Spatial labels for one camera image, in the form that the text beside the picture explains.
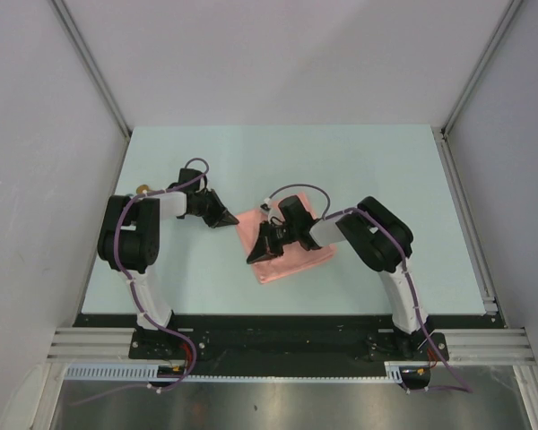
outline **gray wall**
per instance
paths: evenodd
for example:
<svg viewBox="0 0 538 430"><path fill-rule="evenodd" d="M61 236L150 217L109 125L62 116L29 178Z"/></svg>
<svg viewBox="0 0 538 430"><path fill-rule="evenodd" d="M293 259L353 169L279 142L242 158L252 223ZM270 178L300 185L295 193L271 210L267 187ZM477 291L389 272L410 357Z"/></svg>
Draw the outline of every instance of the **gray wall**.
<svg viewBox="0 0 538 430"><path fill-rule="evenodd" d="M48 2L0 1L0 416L75 307L124 147Z"/></svg>
<svg viewBox="0 0 538 430"><path fill-rule="evenodd" d="M508 4L66 2L131 128L441 125Z"/></svg>
<svg viewBox="0 0 538 430"><path fill-rule="evenodd" d="M500 305L538 360L538 0L524 5L450 141Z"/></svg>

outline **light blue table surface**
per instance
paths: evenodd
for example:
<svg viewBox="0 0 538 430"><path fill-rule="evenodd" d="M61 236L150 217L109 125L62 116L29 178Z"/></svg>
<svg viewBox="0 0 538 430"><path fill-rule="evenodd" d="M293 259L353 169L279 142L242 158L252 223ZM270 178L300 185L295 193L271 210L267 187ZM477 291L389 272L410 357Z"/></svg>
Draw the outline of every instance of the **light blue table surface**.
<svg viewBox="0 0 538 430"><path fill-rule="evenodd" d="M210 185L234 214L273 190L305 182L326 189L331 211L377 197L411 228L412 273L430 314L483 314L480 290L427 125L137 127L116 194L164 188L202 157ZM301 190L292 190L291 194ZM325 199L303 190L320 212ZM187 217L161 223L155 270L178 314L389 314L379 276L348 245L324 265L260 285L235 228ZM97 259L82 311L132 313L126 284Z"/></svg>

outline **pink cloth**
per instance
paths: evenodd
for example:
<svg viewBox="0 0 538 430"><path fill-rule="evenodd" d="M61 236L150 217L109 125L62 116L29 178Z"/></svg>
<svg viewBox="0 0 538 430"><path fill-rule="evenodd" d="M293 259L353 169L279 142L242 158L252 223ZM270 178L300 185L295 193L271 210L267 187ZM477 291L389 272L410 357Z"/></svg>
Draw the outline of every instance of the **pink cloth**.
<svg viewBox="0 0 538 430"><path fill-rule="evenodd" d="M297 196L305 206L305 209L310 211L315 217L315 213L311 209L308 198L304 193L299 193ZM237 216L239 224L236 226L239 239L245 249L245 255L249 255L259 234L259 224L261 221L267 221L267 216L259 209L253 209L241 213ZM285 245L283 247L283 257L278 257L267 262L256 262L251 264L251 268L257 277L257 280L265 284L272 280L278 280L285 276L305 271L311 267L315 267L324 262L328 262L334 257L336 248L334 245L325 246L316 251L305 251L299 243Z"/></svg>

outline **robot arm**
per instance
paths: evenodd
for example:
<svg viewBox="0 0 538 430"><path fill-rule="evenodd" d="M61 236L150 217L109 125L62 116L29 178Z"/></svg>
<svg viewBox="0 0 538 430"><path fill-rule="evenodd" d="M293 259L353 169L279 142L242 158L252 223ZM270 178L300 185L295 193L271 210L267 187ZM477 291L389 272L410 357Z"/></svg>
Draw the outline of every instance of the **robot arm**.
<svg viewBox="0 0 538 430"><path fill-rule="evenodd" d="M410 274L411 230L373 197L367 197L357 207L367 212L398 242L407 257L406 267ZM395 328L405 336L423 339L417 336L421 323L416 317L401 255L372 223L355 212L341 213L329 219L313 219L297 196L280 201L279 210L283 218L281 222L270 220L261 223L259 237L247 263L277 258L283 255L283 246L293 242L299 242L310 251L346 240L371 270L379 272L393 311ZM425 323L428 316L422 307L420 311L422 323Z"/></svg>
<svg viewBox="0 0 538 430"><path fill-rule="evenodd" d="M182 168L178 183L184 184L201 174L199 170ZM109 197L98 239L98 255L115 271L119 271L114 258L117 220L130 200L130 197L124 195ZM134 277L142 308L161 326L167 326L172 310L161 296L152 267L160 251L160 221L173 217L183 219L186 215L202 218L210 228L239 223L221 203L215 190L207 188L207 178L204 177L183 191L166 193L159 199L149 197L135 202L127 213L119 234L119 260ZM121 272L120 276L128 283ZM145 329L157 330L141 314L137 317L137 323Z"/></svg>

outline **cable clip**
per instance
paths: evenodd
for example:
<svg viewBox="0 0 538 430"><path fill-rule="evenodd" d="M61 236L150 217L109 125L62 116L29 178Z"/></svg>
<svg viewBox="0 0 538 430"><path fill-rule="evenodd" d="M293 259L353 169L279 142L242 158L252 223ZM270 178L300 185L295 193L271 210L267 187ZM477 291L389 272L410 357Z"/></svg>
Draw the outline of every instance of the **cable clip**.
<svg viewBox="0 0 538 430"><path fill-rule="evenodd" d="M263 200L263 204L261 205L261 209L263 209L265 212L268 212L271 209L271 199L267 197Z"/></svg>

